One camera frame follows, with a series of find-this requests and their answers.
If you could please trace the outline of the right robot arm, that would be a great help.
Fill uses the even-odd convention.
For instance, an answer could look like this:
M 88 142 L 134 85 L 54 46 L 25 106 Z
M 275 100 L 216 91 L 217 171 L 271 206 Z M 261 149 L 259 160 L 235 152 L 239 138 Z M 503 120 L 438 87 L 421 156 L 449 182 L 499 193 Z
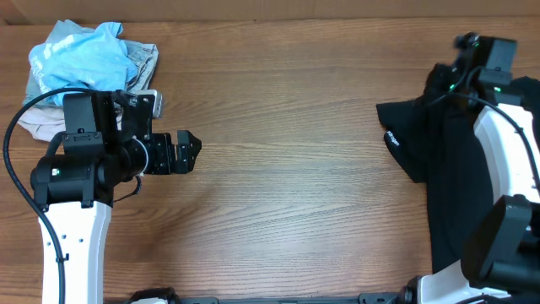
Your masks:
M 539 83 L 513 77 L 513 40 L 470 32 L 455 46 L 386 130 L 392 156 L 426 184 L 434 263 L 398 300 L 535 303 Z

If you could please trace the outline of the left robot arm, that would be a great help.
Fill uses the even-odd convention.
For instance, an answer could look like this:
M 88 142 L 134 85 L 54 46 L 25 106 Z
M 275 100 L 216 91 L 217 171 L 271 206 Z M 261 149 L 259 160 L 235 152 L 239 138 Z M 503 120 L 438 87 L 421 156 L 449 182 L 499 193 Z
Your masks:
M 162 114 L 155 90 L 95 91 L 63 98 L 65 129 L 31 172 L 43 241 L 44 303 L 101 303 L 104 252 L 115 187 L 143 175 L 187 174 L 202 142 L 153 133 Z

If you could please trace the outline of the black t-shirt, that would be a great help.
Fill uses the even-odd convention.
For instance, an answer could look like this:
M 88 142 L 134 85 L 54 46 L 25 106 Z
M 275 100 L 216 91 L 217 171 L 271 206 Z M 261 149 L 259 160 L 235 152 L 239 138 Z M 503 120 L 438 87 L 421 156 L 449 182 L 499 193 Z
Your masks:
M 414 182 L 426 185 L 435 273 L 462 257 L 495 201 L 473 117 L 443 96 L 459 78 L 451 67 L 436 64 L 420 97 L 376 107 L 391 155 Z

